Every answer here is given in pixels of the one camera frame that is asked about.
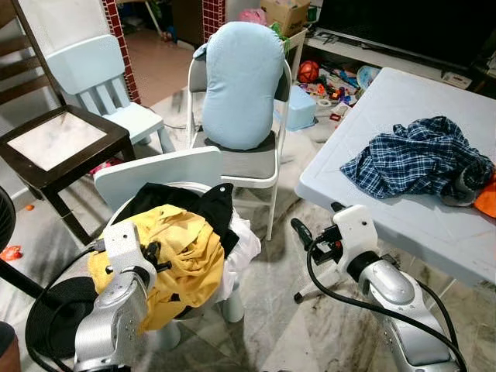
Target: red tiled pillar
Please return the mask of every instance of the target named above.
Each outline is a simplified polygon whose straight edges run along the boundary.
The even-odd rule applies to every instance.
[[[124,65],[126,66],[124,80],[126,81],[129,97],[131,98],[131,101],[140,104],[140,94],[138,93],[136,82],[134,81],[131,60],[129,59],[126,40],[124,39],[124,34],[122,33],[119,14],[117,13],[117,4],[115,3],[115,0],[102,0],[102,3],[103,9],[105,10],[105,17],[107,17],[107,23],[109,24],[108,27],[110,28],[110,33],[117,38],[121,47],[122,58],[124,60]]]
[[[202,0],[203,41],[226,23],[226,0]]]

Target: gray chair seat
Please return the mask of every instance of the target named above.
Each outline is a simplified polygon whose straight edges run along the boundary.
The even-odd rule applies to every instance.
[[[269,136],[251,150],[231,150],[207,138],[200,129],[193,147],[216,146],[222,152],[222,175],[230,177],[256,178],[264,180],[273,177],[276,171],[276,136]]]

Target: television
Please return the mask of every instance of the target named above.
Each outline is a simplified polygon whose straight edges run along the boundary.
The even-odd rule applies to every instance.
[[[323,0],[318,26],[466,70],[496,28],[496,0]]]

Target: red ball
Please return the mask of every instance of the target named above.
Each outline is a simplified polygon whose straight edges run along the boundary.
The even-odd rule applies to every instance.
[[[319,65],[313,60],[306,60],[298,68],[298,81],[312,83],[319,77]]]

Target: white cloth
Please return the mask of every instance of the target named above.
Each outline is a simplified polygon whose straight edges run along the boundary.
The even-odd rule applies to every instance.
[[[226,300],[233,292],[234,284],[250,261],[261,251],[260,240],[250,229],[250,221],[241,219],[233,210],[229,228],[239,237],[238,243],[224,259],[222,281],[214,294],[216,301]]]

